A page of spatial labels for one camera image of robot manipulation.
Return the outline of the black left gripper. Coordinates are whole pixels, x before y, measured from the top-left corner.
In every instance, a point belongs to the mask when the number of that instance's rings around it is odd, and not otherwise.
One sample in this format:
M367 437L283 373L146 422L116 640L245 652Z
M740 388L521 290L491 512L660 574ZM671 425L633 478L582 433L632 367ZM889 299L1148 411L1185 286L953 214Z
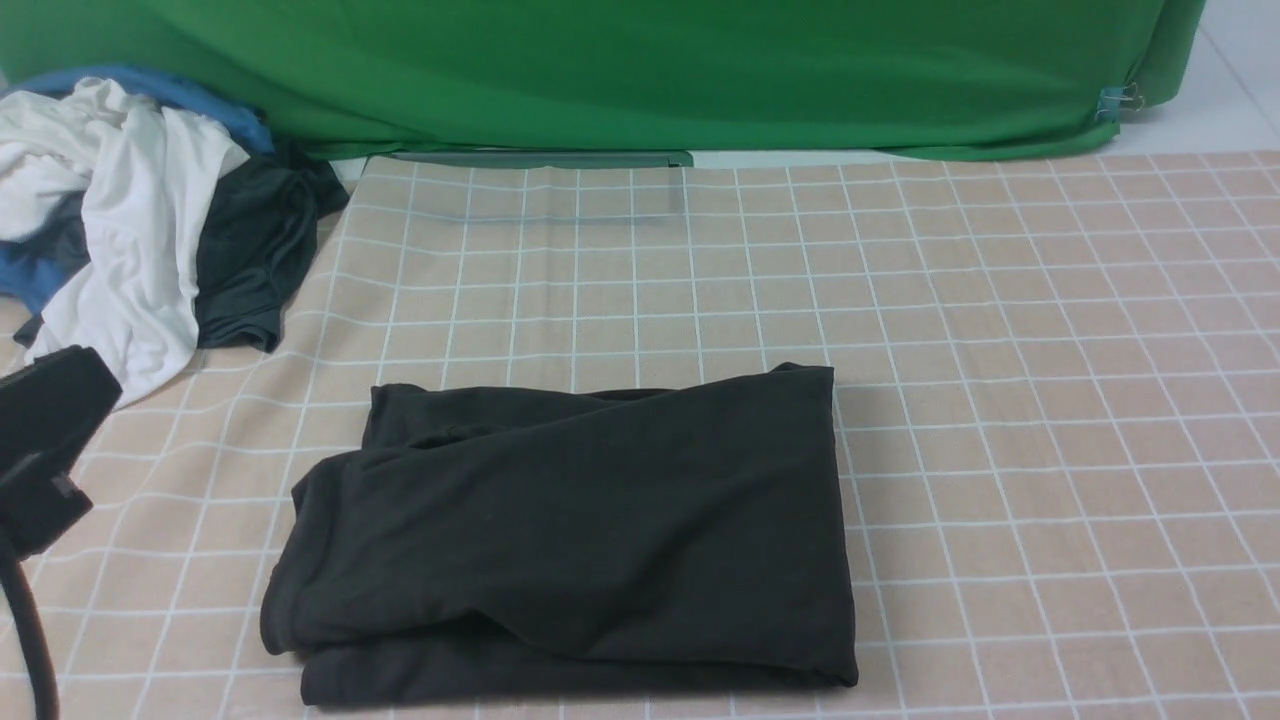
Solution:
M3 378L1 529L18 560L47 551L92 510L70 473L120 396L105 361L81 346Z

